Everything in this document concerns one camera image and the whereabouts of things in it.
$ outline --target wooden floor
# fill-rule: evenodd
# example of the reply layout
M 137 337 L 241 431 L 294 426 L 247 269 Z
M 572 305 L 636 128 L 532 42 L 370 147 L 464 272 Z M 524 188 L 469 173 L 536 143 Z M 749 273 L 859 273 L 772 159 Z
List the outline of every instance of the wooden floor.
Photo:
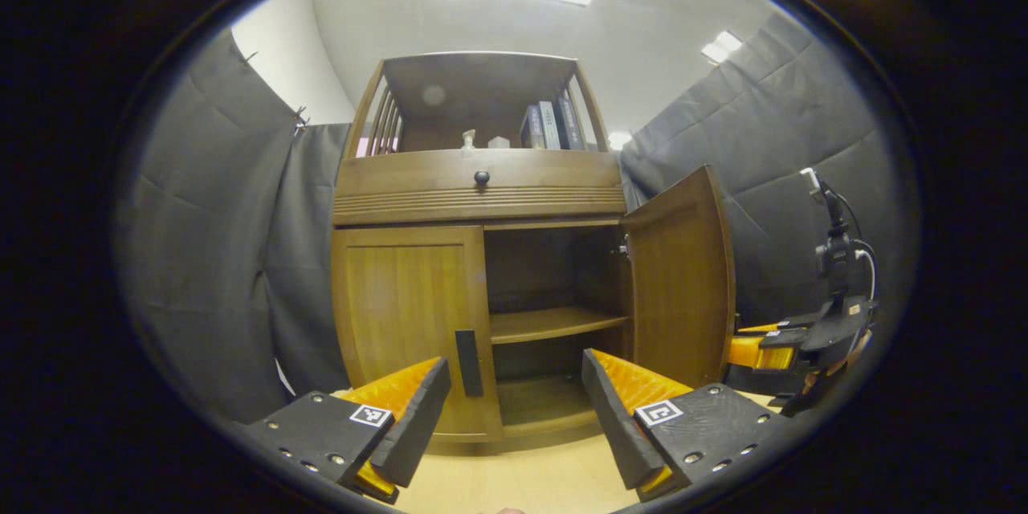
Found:
M 740 394 L 762 405 L 771 399 Z M 504 508 L 595 514 L 635 503 L 607 438 L 592 425 L 562 438 L 432 444 L 395 507 L 410 514 L 497 514 Z

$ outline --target drawer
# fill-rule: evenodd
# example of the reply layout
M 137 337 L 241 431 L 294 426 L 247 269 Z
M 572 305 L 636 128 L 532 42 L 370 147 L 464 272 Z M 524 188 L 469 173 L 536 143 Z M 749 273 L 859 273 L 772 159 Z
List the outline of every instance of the drawer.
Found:
M 487 184 L 476 184 L 477 171 Z M 610 152 L 445 149 L 344 159 L 332 218 L 345 226 L 624 213 Z

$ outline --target ceiling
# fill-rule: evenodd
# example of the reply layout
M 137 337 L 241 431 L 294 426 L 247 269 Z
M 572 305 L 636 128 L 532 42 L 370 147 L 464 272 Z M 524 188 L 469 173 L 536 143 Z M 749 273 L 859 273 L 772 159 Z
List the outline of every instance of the ceiling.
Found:
M 313 0 L 326 52 L 357 103 L 381 58 L 495 49 L 578 58 L 608 133 L 638 131 L 712 69 L 702 46 L 745 39 L 768 0 Z

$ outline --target gray padded curtain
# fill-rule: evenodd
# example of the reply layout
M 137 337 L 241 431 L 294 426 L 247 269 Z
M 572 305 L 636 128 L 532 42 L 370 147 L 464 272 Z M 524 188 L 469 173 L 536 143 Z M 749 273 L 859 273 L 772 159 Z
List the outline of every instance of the gray padded curtain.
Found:
M 271 217 L 264 270 L 274 352 L 299 396 L 350 387 L 329 268 L 335 178 L 348 133 L 348 123 L 332 123 L 297 134 Z
M 901 178 L 886 138 L 830 49 L 772 16 L 639 130 L 619 158 L 629 210 L 698 167 L 713 167 L 731 229 L 737 309 L 754 326 L 817 310 L 827 298 L 814 247 L 824 242 L 829 218 L 800 177 L 807 167 L 856 212 L 879 258 L 876 297 L 888 305 L 889 287 L 909 287 L 916 191 Z M 866 293 L 861 267 L 851 287 Z
M 262 261 L 294 123 L 225 31 L 171 86 L 118 207 L 122 293 L 144 337 L 238 421 L 286 403 Z

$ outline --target black door handle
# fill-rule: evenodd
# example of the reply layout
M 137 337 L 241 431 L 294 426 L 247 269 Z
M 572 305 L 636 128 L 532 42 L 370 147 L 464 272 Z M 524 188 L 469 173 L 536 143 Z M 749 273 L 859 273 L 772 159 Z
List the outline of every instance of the black door handle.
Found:
M 478 369 L 478 347 L 475 344 L 475 330 L 464 329 L 456 334 L 456 367 L 461 369 L 464 395 L 480 398 L 482 393 L 482 372 Z

